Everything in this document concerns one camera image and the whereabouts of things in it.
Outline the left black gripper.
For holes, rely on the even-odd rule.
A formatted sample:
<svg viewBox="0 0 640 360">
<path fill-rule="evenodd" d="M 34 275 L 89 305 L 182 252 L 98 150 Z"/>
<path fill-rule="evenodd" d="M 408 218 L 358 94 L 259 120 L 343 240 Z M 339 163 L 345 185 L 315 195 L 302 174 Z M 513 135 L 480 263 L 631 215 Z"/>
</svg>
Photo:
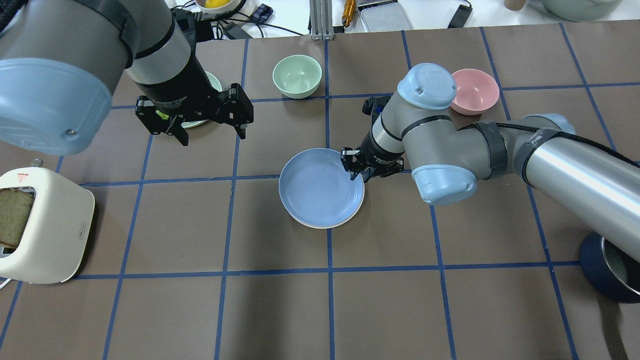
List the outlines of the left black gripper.
<svg viewBox="0 0 640 360">
<path fill-rule="evenodd" d="M 183 122 L 207 120 L 233 127 L 241 140 L 254 122 L 254 106 L 239 83 L 217 91 L 195 54 L 198 22 L 186 10 L 169 10 L 159 39 L 135 53 L 135 84 L 142 90 L 135 115 L 153 135 L 189 144 Z"/>
</svg>

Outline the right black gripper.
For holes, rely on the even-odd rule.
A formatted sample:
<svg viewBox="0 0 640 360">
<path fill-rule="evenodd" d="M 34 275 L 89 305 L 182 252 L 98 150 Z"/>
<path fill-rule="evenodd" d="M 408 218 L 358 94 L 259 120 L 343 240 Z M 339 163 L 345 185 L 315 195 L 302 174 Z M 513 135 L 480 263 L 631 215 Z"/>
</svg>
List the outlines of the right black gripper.
<svg viewBox="0 0 640 360">
<path fill-rule="evenodd" d="M 374 125 L 390 100 L 391 96 L 370 96 L 364 100 L 361 111 L 370 117 L 371 128 L 358 148 L 343 146 L 340 150 L 340 162 L 352 182 L 364 182 L 375 177 L 386 178 L 405 170 L 402 157 L 404 153 L 382 148 L 374 137 Z"/>
</svg>

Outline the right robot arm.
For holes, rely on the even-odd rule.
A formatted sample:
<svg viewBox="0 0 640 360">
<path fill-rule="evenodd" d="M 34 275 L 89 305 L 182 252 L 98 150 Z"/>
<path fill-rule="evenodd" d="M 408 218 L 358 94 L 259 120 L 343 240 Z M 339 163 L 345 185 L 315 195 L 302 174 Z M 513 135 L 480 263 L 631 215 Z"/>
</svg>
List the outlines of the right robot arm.
<svg viewBox="0 0 640 360">
<path fill-rule="evenodd" d="M 367 182 L 400 173 L 407 158 L 421 199 L 434 207 L 469 198 L 480 181 L 514 174 L 639 259 L 636 162 L 576 135 L 558 114 L 457 129 L 448 110 L 456 94 L 445 68 L 416 64 L 392 96 L 371 98 L 363 107 L 371 128 L 359 146 L 342 148 L 343 168 Z"/>
</svg>

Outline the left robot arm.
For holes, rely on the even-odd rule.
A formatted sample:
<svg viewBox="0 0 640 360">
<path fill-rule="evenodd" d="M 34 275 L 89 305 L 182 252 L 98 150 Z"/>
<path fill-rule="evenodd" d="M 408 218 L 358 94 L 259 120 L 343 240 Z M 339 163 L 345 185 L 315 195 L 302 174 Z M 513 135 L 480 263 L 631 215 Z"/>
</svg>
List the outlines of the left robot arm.
<svg viewBox="0 0 640 360">
<path fill-rule="evenodd" d="M 1 12 L 0 136 L 50 155 L 93 141 L 122 75 L 142 91 L 135 116 L 151 135 L 189 144 L 185 122 L 254 122 L 242 86 L 217 90 L 195 54 L 197 26 L 162 0 L 12 0 Z"/>
</svg>

